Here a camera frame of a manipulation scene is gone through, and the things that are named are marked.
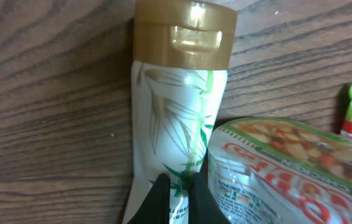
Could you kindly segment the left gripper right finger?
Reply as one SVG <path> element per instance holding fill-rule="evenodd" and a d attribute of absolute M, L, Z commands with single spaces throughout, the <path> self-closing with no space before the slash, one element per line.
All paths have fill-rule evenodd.
<path fill-rule="evenodd" d="M 230 224 L 217 205 L 201 173 L 192 175 L 189 197 L 189 224 Z"/>

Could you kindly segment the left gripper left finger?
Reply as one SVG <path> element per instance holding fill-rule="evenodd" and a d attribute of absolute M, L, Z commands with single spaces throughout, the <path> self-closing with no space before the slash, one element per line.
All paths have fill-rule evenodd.
<path fill-rule="evenodd" d="M 170 178 L 160 174 L 128 224 L 168 224 Z"/>

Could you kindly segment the cup noodles container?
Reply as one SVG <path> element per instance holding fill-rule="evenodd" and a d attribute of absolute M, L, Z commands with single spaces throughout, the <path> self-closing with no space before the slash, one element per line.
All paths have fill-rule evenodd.
<path fill-rule="evenodd" d="M 231 223 L 352 223 L 352 140 L 282 118 L 215 129 L 209 188 Z"/>

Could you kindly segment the white tube with gold cap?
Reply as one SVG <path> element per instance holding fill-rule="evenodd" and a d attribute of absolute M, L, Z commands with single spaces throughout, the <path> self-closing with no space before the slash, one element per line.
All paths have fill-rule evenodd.
<path fill-rule="evenodd" d="M 166 221 L 187 223 L 188 188 L 201 170 L 226 87 L 237 12 L 203 1 L 136 2 L 131 66 L 133 183 L 123 222 L 159 211 L 143 201 L 169 177 Z"/>

